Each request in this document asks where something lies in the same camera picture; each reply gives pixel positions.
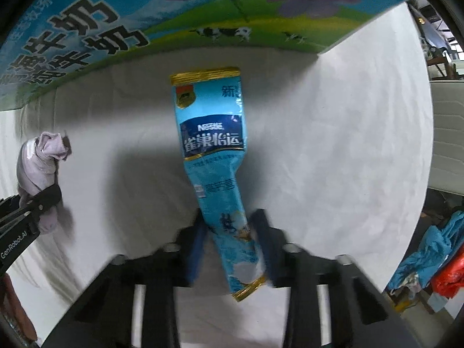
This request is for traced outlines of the blue cloth on floor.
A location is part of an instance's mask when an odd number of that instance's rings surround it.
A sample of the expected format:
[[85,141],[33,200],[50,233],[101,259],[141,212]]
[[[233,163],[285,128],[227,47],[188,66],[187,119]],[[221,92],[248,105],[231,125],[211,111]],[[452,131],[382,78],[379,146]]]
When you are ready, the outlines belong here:
[[463,211],[454,212],[444,228],[430,225],[418,249],[397,267],[387,284],[390,291],[415,281],[426,288],[438,270],[448,263],[463,246]]

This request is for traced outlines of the lilac towel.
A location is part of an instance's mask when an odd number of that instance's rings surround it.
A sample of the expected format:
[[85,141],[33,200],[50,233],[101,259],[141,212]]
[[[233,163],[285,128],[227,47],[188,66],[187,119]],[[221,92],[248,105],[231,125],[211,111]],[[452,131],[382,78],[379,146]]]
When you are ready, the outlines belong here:
[[18,193],[20,206],[57,183],[58,164],[71,154],[67,136],[42,132],[23,143],[17,160]]

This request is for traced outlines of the open cardboard box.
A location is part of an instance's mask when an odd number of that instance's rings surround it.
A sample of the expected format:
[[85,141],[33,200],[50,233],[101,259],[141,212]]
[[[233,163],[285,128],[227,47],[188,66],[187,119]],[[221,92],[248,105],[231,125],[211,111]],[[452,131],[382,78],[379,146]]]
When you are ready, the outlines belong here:
[[323,53],[406,0],[1,0],[1,109],[149,53],[262,46]]

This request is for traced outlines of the blue Nestle powder pouch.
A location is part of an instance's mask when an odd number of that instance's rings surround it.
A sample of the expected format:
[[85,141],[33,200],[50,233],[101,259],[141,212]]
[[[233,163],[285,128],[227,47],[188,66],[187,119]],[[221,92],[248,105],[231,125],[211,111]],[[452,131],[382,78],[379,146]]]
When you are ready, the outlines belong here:
[[170,82],[185,172],[240,302],[266,281],[236,179],[247,151],[241,71],[181,72]]

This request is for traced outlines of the red plastic bag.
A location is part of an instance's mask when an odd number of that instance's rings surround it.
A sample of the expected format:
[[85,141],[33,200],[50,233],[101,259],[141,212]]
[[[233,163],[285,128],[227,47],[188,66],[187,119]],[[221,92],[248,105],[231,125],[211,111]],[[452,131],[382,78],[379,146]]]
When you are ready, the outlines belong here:
[[464,246],[462,245],[452,260],[431,280],[435,293],[445,298],[454,298],[463,287]]

